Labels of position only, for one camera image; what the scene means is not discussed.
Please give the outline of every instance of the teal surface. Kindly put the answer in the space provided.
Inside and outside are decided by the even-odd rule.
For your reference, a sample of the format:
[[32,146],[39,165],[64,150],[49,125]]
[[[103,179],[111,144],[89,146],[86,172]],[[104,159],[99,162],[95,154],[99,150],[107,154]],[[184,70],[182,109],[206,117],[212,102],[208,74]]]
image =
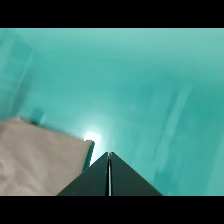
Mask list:
[[0,29],[0,117],[95,140],[164,195],[224,195],[224,29]]

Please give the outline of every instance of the brown fabric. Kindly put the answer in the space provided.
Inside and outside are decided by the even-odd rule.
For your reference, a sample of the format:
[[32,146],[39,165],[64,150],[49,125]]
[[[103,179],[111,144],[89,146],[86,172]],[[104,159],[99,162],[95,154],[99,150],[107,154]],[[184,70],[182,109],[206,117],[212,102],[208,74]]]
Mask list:
[[79,176],[91,141],[0,121],[0,195],[57,195]]

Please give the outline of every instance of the black triangular object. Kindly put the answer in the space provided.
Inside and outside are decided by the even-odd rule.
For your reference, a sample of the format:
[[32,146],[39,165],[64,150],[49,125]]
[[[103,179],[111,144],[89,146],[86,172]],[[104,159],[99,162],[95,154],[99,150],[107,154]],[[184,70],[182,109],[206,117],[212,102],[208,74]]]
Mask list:
[[108,195],[108,153],[72,181],[58,196]]
[[110,154],[112,196],[162,196],[115,153]]

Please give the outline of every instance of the beige cloth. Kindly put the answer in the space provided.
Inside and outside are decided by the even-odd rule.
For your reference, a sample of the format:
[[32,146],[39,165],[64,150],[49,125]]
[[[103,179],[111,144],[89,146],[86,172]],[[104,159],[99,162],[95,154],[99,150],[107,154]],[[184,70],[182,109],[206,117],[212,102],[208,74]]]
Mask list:
[[81,174],[91,143],[19,118],[0,121],[0,195],[57,195]]

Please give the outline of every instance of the turquoise table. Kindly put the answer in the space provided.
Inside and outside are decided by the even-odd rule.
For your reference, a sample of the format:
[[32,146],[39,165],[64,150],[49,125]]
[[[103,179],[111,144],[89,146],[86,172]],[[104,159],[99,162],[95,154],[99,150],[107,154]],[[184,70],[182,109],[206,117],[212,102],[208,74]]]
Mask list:
[[223,61],[224,29],[1,28],[0,117],[42,114],[163,195],[224,195]]

